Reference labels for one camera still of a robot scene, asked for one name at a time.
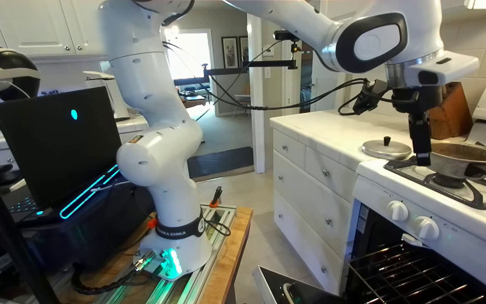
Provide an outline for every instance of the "laptop screen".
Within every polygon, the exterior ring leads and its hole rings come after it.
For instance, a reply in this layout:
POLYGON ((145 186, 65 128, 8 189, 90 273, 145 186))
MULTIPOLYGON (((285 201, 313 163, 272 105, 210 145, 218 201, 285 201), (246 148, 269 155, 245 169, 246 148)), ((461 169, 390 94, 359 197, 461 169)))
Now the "laptop screen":
POLYGON ((40 209, 91 184, 121 146, 104 87, 2 102, 0 129, 40 209))

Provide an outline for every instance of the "floor mat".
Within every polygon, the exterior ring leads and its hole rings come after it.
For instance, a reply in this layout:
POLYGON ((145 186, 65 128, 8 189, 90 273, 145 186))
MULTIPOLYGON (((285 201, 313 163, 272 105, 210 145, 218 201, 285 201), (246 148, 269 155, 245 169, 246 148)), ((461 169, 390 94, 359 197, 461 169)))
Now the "floor mat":
POLYGON ((193 156, 187 160, 191 179, 254 164, 252 147, 243 147, 211 154, 193 156))

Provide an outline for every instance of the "picture frame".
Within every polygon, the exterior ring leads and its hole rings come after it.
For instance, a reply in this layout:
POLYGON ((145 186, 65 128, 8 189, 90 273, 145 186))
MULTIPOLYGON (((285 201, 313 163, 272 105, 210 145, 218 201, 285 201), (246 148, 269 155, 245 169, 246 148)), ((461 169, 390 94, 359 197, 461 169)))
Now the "picture frame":
POLYGON ((239 36, 239 60, 241 60, 241 67, 243 67, 243 61, 249 61, 248 36, 239 36))
POLYGON ((237 36, 222 37, 222 61, 225 69, 239 67, 239 43, 237 36))

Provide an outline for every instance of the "black stand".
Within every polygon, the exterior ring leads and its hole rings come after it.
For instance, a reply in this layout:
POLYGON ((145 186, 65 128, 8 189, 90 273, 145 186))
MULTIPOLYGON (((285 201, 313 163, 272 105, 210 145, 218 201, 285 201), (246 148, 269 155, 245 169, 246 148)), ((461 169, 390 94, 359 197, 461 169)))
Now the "black stand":
POLYGON ((59 304, 59 300, 35 261, 27 244, 0 197, 0 243, 12 258, 40 304, 59 304))

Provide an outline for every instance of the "tile floor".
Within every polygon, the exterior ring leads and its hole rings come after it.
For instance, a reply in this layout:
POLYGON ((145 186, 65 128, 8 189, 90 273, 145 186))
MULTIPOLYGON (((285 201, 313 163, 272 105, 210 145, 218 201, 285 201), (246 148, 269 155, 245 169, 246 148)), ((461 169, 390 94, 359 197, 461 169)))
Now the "tile floor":
POLYGON ((210 201, 222 186, 222 203, 253 208, 251 231, 235 279, 236 304, 261 304, 262 297, 252 277, 264 266, 320 287, 273 220, 273 171, 246 173, 197 183, 201 202, 210 201))

